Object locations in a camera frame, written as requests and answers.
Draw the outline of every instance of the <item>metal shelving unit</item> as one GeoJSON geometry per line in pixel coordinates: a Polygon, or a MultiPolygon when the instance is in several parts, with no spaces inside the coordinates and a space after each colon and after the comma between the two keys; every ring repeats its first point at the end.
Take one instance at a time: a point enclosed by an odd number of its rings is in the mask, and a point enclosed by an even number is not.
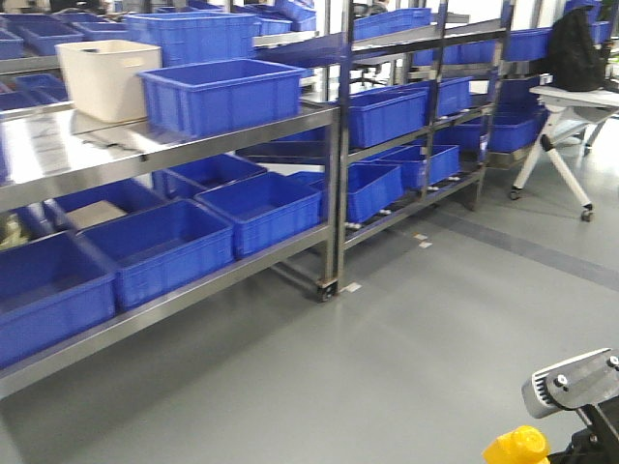
{"type": "Polygon", "coordinates": [[[320,297],[335,294],[337,107],[304,102],[296,117],[200,140],[152,130],[145,121],[104,124],[67,107],[59,104],[4,113],[2,130],[11,181],[0,186],[0,211],[326,127],[328,214],[311,230],[0,370],[0,399],[311,247],[321,246],[322,251],[322,275],[315,281],[320,297]]]}

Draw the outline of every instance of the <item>metal shelf edge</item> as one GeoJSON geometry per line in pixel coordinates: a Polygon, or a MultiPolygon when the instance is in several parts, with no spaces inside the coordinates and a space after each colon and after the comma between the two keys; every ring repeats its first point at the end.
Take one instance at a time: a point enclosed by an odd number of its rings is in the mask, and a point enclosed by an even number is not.
{"type": "Polygon", "coordinates": [[[0,399],[152,326],[244,278],[268,269],[285,258],[328,240],[329,230],[328,225],[316,226],[0,370],[0,399]]]}

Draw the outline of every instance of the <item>gray floor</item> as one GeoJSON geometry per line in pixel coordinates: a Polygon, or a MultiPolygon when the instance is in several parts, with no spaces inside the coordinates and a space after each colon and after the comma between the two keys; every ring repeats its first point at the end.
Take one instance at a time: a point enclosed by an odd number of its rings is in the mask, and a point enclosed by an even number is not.
{"type": "Polygon", "coordinates": [[[523,423],[563,448],[576,416],[532,420],[520,385],[619,346],[617,130],[563,149],[594,222],[545,159],[518,202],[491,172],[478,212],[353,249],[355,293],[319,305],[265,272],[0,402],[0,462],[461,464],[523,423]]]}

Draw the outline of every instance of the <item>empty blue bin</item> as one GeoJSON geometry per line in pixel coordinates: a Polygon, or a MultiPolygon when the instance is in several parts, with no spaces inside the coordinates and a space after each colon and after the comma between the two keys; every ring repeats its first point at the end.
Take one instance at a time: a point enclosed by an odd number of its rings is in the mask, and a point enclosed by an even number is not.
{"type": "Polygon", "coordinates": [[[67,213],[99,201],[108,201],[127,214],[165,203],[165,199],[155,191],[143,187],[138,181],[127,179],[46,200],[44,207],[47,217],[57,230],[76,230],[78,226],[69,219],[67,213]]]}
{"type": "Polygon", "coordinates": [[[56,45],[81,42],[84,37],[60,21],[26,22],[17,27],[17,34],[41,55],[55,55],[56,45]]]}
{"type": "Polygon", "coordinates": [[[128,41],[127,26],[120,22],[80,22],[74,28],[84,35],[86,41],[128,41]]]}
{"type": "Polygon", "coordinates": [[[130,14],[125,22],[132,41],[162,48],[167,67],[248,58],[257,33],[255,17],[250,14],[130,14]]]}
{"type": "Polygon", "coordinates": [[[29,92],[7,92],[0,94],[0,111],[28,108],[39,104],[39,101],[30,95],[29,92]]]}
{"type": "Polygon", "coordinates": [[[167,198],[193,198],[205,190],[264,174],[267,170],[233,155],[217,155],[153,173],[155,190],[167,198]]]}
{"type": "Polygon", "coordinates": [[[548,41],[552,28],[512,31],[507,48],[507,61],[533,61],[548,55],[548,41]]]}
{"type": "Polygon", "coordinates": [[[304,71],[263,61],[232,60],[139,75],[151,124],[204,137],[297,115],[304,71]]]}
{"type": "Polygon", "coordinates": [[[68,233],[0,251],[0,367],[111,319],[113,278],[68,233]]]}
{"type": "Polygon", "coordinates": [[[234,253],[244,258],[319,222],[320,193],[275,172],[195,197],[234,225],[234,253]]]}
{"type": "Polygon", "coordinates": [[[131,309],[233,261],[232,227],[190,200],[84,230],[116,268],[118,305],[131,309]]]}
{"type": "Polygon", "coordinates": [[[23,39],[9,31],[0,31],[0,60],[11,60],[22,56],[23,39]]]}
{"type": "Polygon", "coordinates": [[[367,148],[416,131],[426,121],[427,90],[377,92],[350,99],[350,144],[367,148]]]}
{"type": "Polygon", "coordinates": [[[53,87],[58,89],[64,89],[65,83],[53,74],[37,73],[21,75],[14,77],[13,82],[17,90],[35,90],[41,87],[53,87]]]}

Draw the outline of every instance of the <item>black bag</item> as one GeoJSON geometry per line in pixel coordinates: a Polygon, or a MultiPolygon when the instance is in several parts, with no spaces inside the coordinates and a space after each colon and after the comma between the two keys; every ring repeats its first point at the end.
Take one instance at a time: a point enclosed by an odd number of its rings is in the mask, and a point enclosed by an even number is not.
{"type": "Polygon", "coordinates": [[[560,89],[589,92],[604,85],[604,62],[593,44],[586,8],[571,10],[554,23],[546,63],[560,89]]]}

